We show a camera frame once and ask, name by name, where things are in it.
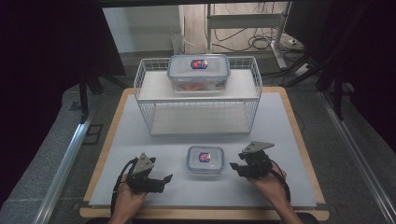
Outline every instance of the wall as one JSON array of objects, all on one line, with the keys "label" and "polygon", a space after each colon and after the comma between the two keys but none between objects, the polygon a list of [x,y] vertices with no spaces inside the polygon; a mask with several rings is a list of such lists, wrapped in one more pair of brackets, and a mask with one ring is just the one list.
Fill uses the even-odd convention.
[{"label": "wall", "polygon": [[172,35],[182,32],[179,6],[117,7],[103,11],[119,53],[171,50]]}]

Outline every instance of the human hand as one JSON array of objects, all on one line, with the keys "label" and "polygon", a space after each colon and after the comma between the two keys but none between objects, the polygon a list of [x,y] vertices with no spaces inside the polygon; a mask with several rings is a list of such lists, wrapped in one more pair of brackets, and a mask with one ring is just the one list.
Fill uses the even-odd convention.
[{"label": "human hand", "polygon": [[[272,164],[273,170],[286,179],[286,172],[280,169],[273,161]],[[262,178],[248,177],[247,180],[256,186],[262,196],[274,206],[282,223],[303,224],[291,207],[285,189],[273,174],[269,173]]]},{"label": "human hand", "polygon": [[[286,172],[280,169],[273,161],[273,170],[286,179]],[[262,196],[270,203],[283,202],[287,200],[286,191],[280,181],[271,173],[262,178],[248,177],[247,180],[252,183],[261,193]]]},{"label": "human hand", "polygon": [[123,224],[131,219],[142,207],[147,193],[135,193],[126,183],[126,175],[122,176],[118,189],[118,196],[114,206],[114,213],[109,224]]}]

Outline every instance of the wooden frame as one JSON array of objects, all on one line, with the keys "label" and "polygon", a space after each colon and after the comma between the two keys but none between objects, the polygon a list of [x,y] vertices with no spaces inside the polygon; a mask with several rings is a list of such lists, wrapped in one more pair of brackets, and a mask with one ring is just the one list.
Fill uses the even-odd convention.
[{"label": "wooden frame", "polygon": [[[293,110],[289,101],[289,97],[285,89],[281,87],[264,87],[262,92],[278,92],[281,96],[283,105],[285,106],[286,113],[288,115],[290,126],[294,133],[297,146],[302,156],[304,167],[307,171],[308,177],[313,188],[317,205],[326,204],[323,194],[321,192],[317,176],[315,175],[314,168],[309,158],[308,152],[305,147],[304,139],[301,136],[300,129],[297,124],[297,120],[294,117]],[[128,95],[134,94],[134,89],[126,89],[121,98],[119,106],[117,107],[116,114],[114,115],[110,129],[108,131],[106,141],[103,145],[102,152],[99,156],[98,162],[96,163],[95,170],[92,175],[90,185],[88,186],[87,192],[84,197],[84,203],[86,205],[81,206],[79,212],[83,217],[110,217],[109,207],[93,208],[88,206],[88,202],[91,199],[93,190],[99,180],[99,177],[104,169],[108,152],[111,148],[111,144],[114,139],[115,132],[120,122],[126,100]],[[320,210],[317,208],[296,210],[296,212],[310,213],[317,218],[317,220],[327,220],[330,216],[328,209]],[[143,207],[135,218],[142,219],[227,219],[227,220],[280,220],[275,210],[263,210],[263,209],[246,209],[246,208],[223,208],[223,207],[196,207],[196,208],[180,208],[180,207]]]}]

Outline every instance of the metal rail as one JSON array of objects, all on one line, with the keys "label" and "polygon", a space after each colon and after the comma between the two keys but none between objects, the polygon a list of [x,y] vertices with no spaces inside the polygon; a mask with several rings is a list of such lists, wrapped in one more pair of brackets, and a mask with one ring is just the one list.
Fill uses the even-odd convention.
[{"label": "metal rail", "polygon": [[332,119],[332,122],[335,125],[335,128],[340,133],[341,138],[346,144],[346,148],[348,149],[353,161],[361,172],[361,176],[366,182],[368,189],[373,194],[375,201],[379,206],[379,209],[384,215],[385,220],[388,223],[396,223],[396,210],[390,197],[376,178],[373,170],[367,163],[367,160],[364,158],[358,145],[356,144],[355,140],[347,129],[347,126],[337,117],[337,115],[332,110],[331,99],[327,94],[324,94],[323,92],[320,92],[319,96],[322,98],[323,104],[325,104],[326,109]]},{"label": "metal rail", "polygon": [[78,154],[78,150],[82,144],[85,133],[88,130],[88,127],[91,124],[91,120],[97,105],[98,99],[95,97],[92,100],[90,114],[85,120],[84,123],[80,123],[76,129],[75,134],[70,142],[69,147],[64,154],[64,158],[62,159],[61,164],[59,165],[58,171],[53,177],[52,182],[49,186],[46,196],[44,197],[43,202],[38,209],[38,212],[35,216],[35,220],[33,223],[48,223],[50,220],[50,216],[52,211],[59,199],[59,195],[62,192],[64,187],[64,183],[70,173],[70,170],[73,166],[74,160]]}]

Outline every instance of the container lid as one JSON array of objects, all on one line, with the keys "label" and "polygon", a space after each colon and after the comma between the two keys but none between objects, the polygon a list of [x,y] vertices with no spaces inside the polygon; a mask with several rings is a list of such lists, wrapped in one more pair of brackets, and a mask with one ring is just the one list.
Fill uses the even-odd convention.
[{"label": "container lid", "polygon": [[192,146],[189,148],[187,165],[196,174],[219,174],[223,168],[223,150],[221,147]]},{"label": "container lid", "polygon": [[169,78],[228,78],[230,64],[222,54],[174,55],[168,67]]}]

